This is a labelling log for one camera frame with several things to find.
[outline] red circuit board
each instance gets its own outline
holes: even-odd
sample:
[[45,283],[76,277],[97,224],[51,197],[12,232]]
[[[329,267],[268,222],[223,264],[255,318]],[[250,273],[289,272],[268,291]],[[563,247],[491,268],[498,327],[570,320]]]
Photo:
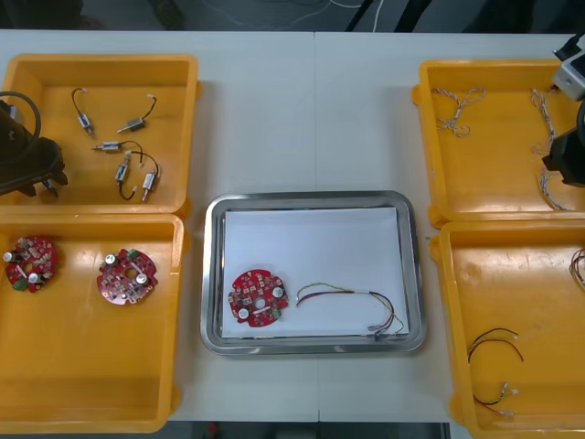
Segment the red circuit board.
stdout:
[[[98,289],[108,302],[115,305],[125,305],[126,302],[135,304],[154,290],[158,284],[154,278],[156,267],[148,256],[135,249],[121,249],[113,255],[116,262],[111,265],[103,262],[101,275],[98,276]],[[136,282],[137,275],[141,273],[148,278],[147,284]]]
[[16,290],[25,290],[35,293],[42,284],[30,284],[28,276],[36,273],[48,282],[57,269],[57,251],[51,241],[44,236],[29,236],[20,238],[13,252],[20,255],[20,260],[9,263],[6,268],[8,281]]
[[278,320],[281,310],[288,306],[282,280],[267,270],[245,272],[232,287],[234,291],[229,293],[228,302],[238,323],[266,327]]

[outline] floor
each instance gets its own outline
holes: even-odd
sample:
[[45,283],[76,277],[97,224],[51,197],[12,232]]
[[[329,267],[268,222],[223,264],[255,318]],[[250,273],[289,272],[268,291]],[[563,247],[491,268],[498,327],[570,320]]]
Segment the floor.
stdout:
[[[392,32],[409,0],[374,0],[358,32],[371,32],[379,10],[377,32]],[[356,12],[343,5],[362,0],[0,0],[0,27],[84,28],[104,30],[293,30],[343,31]],[[61,8],[54,7],[61,3]],[[580,0],[432,0],[416,32],[463,32],[488,5],[481,31],[507,31],[520,16],[521,32],[570,32],[585,19]],[[5,8],[3,20],[2,9]],[[560,11],[568,24],[554,26]],[[505,21],[507,27],[501,27]]]
[[[215,435],[210,431],[217,428]],[[439,423],[170,422],[149,439],[448,439]],[[144,439],[143,434],[0,435],[2,439]]]

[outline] orange plastic bin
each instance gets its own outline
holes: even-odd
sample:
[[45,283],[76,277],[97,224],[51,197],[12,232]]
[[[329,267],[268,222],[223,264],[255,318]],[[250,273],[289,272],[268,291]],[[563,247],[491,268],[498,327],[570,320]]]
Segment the orange plastic bin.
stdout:
[[[448,221],[585,218],[585,192],[553,177],[548,190],[568,210],[554,210],[538,186],[543,155],[534,145],[548,143],[548,125],[531,101],[532,89],[547,93],[558,68],[555,60],[427,61],[420,85],[412,91],[419,108],[431,206],[429,217],[440,227]],[[433,93],[444,89],[460,99],[484,87],[485,97],[461,112],[464,138],[438,130],[436,118],[450,119],[456,103]],[[547,97],[558,133],[574,128],[578,103],[562,92]]]
[[[0,248],[28,235],[57,248],[35,294],[0,276],[0,433],[153,432],[176,407],[176,318],[184,228],[173,215],[0,216]],[[155,289],[112,305],[96,278],[106,254],[135,248]]]
[[[81,128],[71,101],[76,102],[94,125],[96,139]],[[197,61],[190,55],[64,55],[25,54],[13,58],[3,89],[29,96],[41,113],[41,135],[55,140],[63,150],[69,184],[53,198],[38,185],[37,197],[11,193],[0,197],[4,213],[175,213],[188,212],[187,185],[195,126]],[[133,133],[117,134],[126,123],[143,116],[152,101],[158,102],[146,119],[147,126]],[[34,130],[34,117],[18,98],[6,100],[21,110],[25,126]],[[91,150],[104,141],[133,140],[161,166],[161,176],[148,203],[139,195],[146,173],[154,168],[145,158],[138,167],[133,155],[125,190],[139,192],[131,201],[118,194],[114,175],[123,154]]]
[[[585,294],[569,274],[585,247],[585,220],[450,222],[431,242],[438,265],[452,370],[453,419],[475,438],[583,437]],[[485,343],[506,327],[514,344]],[[518,394],[493,408],[503,382]]]

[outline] metal tray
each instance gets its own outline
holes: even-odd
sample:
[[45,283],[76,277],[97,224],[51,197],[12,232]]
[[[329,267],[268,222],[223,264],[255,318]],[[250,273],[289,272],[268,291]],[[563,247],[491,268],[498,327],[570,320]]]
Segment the metal tray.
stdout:
[[[222,300],[226,213],[290,209],[397,210],[402,280],[408,309],[409,333],[371,336],[222,337]],[[207,208],[203,253],[201,338],[222,355],[329,352],[407,351],[417,348],[427,333],[420,282],[419,252],[410,202],[394,191],[300,192],[226,195]]]

